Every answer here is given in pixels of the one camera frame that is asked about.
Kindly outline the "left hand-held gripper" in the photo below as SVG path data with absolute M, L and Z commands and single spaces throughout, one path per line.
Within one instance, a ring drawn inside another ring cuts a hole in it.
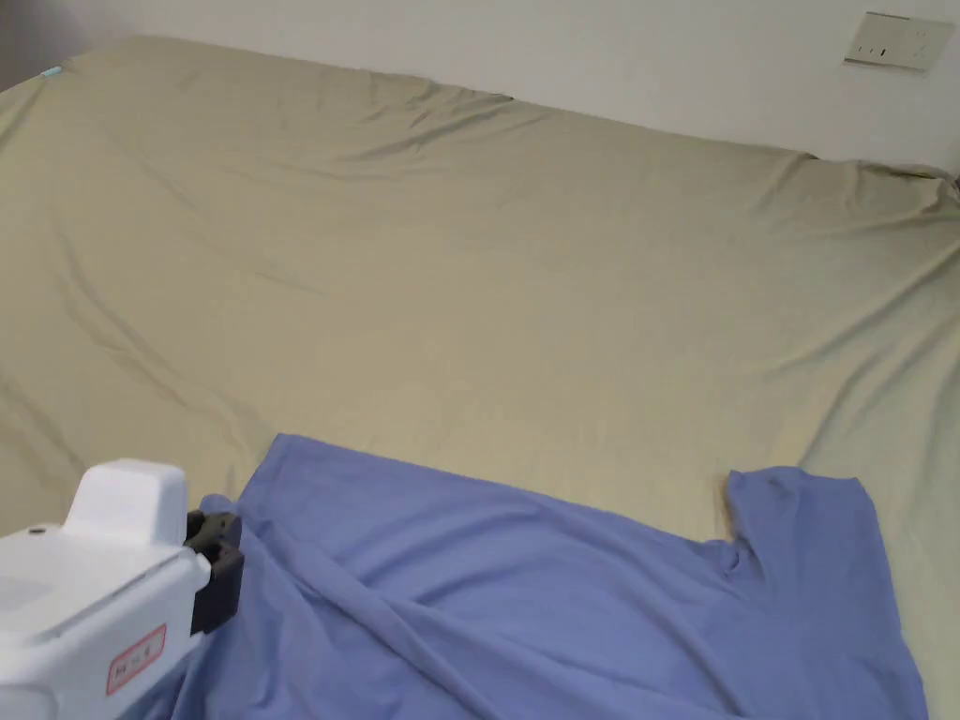
M 64 523 L 1 539 L 2 717 L 133 718 L 235 615 L 242 529 L 189 510 L 181 469 L 88 469 Z

